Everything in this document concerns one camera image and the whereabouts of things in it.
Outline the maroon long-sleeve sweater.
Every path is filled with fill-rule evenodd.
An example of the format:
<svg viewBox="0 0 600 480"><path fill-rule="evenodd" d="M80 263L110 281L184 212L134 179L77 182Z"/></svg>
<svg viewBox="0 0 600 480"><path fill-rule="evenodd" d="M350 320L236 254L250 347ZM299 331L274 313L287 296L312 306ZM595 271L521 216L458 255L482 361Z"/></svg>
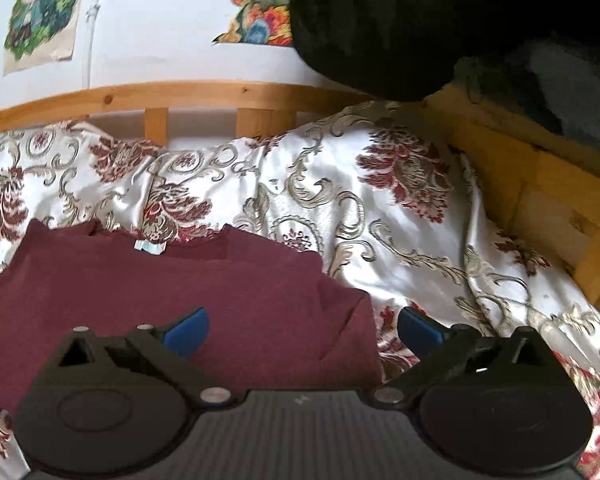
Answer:
<svg viewBox="0 0 600 480"><path fill-rule="evenodd" d="M315 252L226 226L151 255L93 222L52 230L32 221L0 274L0 405L17 406L76 326L118 336L196 309L210 330L193 360L226 388L380 382L370 296L330 278Z"/></svg>

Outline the white floral satin bedspread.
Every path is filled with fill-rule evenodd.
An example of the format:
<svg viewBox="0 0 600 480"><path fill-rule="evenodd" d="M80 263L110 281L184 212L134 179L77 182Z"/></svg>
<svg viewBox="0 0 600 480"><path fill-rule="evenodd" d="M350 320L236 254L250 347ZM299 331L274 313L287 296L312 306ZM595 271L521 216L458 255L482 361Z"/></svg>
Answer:
<svg viewBox="0 0 600 480"><path fill-rule="evenodd" d="M372 297L387 376L415 361L396 319L413 307L506 336L529 325L593 415L580 469L600 479L600 311L565 267L484 210L486 178L393 104L366 104L271 139L168 151L85 122L0 133L0 273L31 220L98 220L154 243L234 226L299 252Z"/></svg>

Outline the black hanging coat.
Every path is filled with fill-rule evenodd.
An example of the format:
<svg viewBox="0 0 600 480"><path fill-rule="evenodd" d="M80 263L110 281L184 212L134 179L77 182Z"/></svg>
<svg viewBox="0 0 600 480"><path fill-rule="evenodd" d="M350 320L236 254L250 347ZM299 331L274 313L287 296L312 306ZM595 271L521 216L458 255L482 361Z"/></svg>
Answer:
<svg viewBox="0 0 600 480"><path fill-rule="evenodd" d="M600 0L290 0L312 70L387 100L465 81L600 148Z"/></svg>

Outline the anime character poster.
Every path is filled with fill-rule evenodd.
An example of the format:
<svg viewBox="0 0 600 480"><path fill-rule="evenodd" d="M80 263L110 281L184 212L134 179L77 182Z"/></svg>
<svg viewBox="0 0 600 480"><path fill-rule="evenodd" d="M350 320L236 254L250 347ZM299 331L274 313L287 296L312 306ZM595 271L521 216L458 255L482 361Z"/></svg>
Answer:
<svg viewBox="0 0 600 480"><path fill-rule="evenodd" d="M4 41L5 75L69 61L81 0L14 0Z"/></svg>

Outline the wooden bed frame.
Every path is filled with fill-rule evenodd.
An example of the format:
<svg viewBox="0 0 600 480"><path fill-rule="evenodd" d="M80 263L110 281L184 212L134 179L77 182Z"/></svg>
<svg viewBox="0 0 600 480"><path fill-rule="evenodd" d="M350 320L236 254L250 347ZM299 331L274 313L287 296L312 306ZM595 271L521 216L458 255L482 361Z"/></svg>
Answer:
<svg viewBox="0 0 600 480"><path fill-rule="evenodd" d="M144 133L168 140L172 108L234 108L238 136L272 136L298 113L336 113L364 101L347 91L251 81L122 84L0 107L0 131L140 110ZM572 270L586 299L600 306L600 152L561 139L524 116L449 84L405 107L415 131L435 131L469 157L483 180L486 211Z"/></svg>

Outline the white wall pipe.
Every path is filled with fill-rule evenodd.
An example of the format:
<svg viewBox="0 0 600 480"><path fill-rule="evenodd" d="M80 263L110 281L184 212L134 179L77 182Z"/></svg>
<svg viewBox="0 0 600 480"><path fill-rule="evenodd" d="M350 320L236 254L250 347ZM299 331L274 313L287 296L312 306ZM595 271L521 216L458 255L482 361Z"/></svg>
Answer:
<svg viewBox="0 0 600 480"><path fill-rule="evenodd" d="M95 27L100 9L100 0L92 0L85 14L85 42L82 60L82 89L91 88L92 59L95 38Z"/></svg>

